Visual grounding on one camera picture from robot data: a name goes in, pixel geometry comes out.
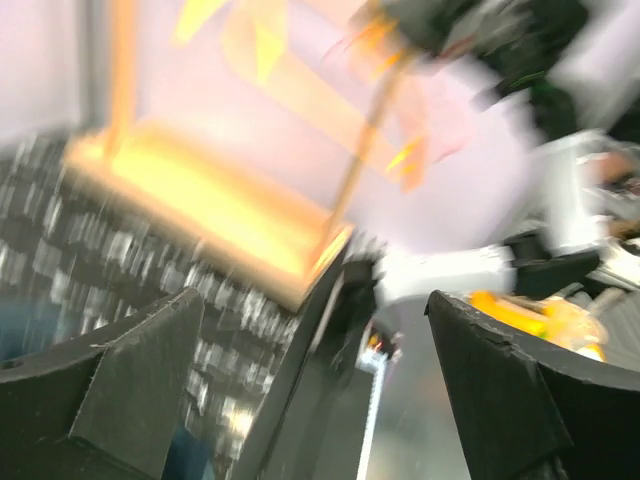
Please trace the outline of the teal transparent plastic bin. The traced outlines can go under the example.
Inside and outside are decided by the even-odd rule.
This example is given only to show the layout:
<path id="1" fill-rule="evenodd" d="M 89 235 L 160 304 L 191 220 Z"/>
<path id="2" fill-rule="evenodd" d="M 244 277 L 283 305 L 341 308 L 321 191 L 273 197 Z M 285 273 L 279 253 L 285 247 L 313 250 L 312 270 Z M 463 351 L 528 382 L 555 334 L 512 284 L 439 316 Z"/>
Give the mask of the teal transparent plastic bin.
<path id="1" fill-rule="evenodd" d="M 56 342 L 59 305 L 41 300 L 1 299 L 1 361 L 39 353 Z"/>

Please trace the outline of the wooden clothes rack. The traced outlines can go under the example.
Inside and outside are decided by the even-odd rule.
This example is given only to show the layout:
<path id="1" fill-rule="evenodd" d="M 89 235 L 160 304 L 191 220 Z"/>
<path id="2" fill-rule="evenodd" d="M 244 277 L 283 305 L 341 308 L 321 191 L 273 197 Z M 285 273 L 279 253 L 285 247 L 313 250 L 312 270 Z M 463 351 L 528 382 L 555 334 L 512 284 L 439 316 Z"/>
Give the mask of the wooden clothes rack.
<path id="1" fill-rule="evenodd" d="M 304 302 L 328 265 L 351 238 L 354 227 L 342 217 L 372 151 L 386 112 L 397 94 L 407 65 L 415 56 L 409 46 L 396 48 L 376 68 L 382 77 L 368 116 L 343 112 L 356 127 L 351 163 L 331 210 L 301 194 L 241 168 L 222 151 L 208 150 L 176 131 L 152 123 L 137 124 L 138 1 L 109 1 L 111 30 L 110 123 L 100 134 L 86 135 L 68 147 L 65 166 L 118 199 L 157 218 L 178 236 L 198 240 L 214 260 L 231 268 L 287 308 Z M 232 14 L 224 45 L 240 68 L 240 27 L 253 32 L 255 75 L 251 81 L 271 98 L 301 115 L 333 140 L 321 107 L 346 108 L 326 85 L 286 53 L 287 1 L 255 1 Z M 289 80 L 313 83 L 310 100 Z"/>

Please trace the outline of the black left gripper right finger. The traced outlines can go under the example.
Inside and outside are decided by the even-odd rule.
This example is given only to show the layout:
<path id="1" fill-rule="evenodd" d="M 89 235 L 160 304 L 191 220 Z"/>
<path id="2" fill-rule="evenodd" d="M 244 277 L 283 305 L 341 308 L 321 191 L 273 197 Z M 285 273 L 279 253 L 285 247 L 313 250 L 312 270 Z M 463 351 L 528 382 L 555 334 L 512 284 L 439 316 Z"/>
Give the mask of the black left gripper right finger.
<path id="1" fill-rule="evenodd" d="M 472 478 L 638 478 L 638 372 L 575 354 L 440 291 L 426 312 Z"/>

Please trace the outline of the yellow plastic hanger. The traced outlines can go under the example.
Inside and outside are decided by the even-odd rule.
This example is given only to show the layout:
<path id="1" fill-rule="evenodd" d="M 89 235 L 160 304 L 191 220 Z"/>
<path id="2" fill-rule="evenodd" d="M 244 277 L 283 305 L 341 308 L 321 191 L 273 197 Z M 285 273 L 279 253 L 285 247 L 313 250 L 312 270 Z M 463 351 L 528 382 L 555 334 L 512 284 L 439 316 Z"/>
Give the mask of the yellow plastic hanger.
<path id="1" fill-rule="evenodd" d="M 494 319 L 586 358 L 605 362 L 602 345 L 608 332 L 589 310 L 555 295 L 542 301 L 526 297 L 475 291 L 471 306 Z"/>

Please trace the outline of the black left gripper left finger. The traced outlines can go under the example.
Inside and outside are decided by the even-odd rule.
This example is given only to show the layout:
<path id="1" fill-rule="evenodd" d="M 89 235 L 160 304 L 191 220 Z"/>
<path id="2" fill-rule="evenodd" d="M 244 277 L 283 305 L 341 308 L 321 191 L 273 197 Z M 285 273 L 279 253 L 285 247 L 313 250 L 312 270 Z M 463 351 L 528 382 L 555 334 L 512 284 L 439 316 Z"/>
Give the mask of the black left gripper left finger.
<path id="1" fill-rule="evenodd" d="M 2 362 L 2 478 L 160 478 L 203 313 L 186 288 Z"/>

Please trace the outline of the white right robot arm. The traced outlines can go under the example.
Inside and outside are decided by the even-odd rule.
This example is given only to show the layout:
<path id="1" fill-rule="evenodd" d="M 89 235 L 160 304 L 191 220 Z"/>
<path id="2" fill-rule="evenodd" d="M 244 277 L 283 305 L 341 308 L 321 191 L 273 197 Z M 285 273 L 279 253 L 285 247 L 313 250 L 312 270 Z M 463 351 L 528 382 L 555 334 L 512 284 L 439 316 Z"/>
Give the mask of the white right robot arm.
<path id="1" fill-rule="evenodd" d="M 386 256 L 381 303 L 485 286 L 544 298 L 594 271 L 606 233 L 587 181 L 601 164 L 596 144 L 639 76 L 638 3 L 393 1 L 382 11 L 409 47 L 437 56 L 472 17 L 471 55 L 498 78 L 480 101 L 524 96 L 532 147 L 501 160 L 487 153 L 436 178 L 422 214 L 469 249 Z"/>

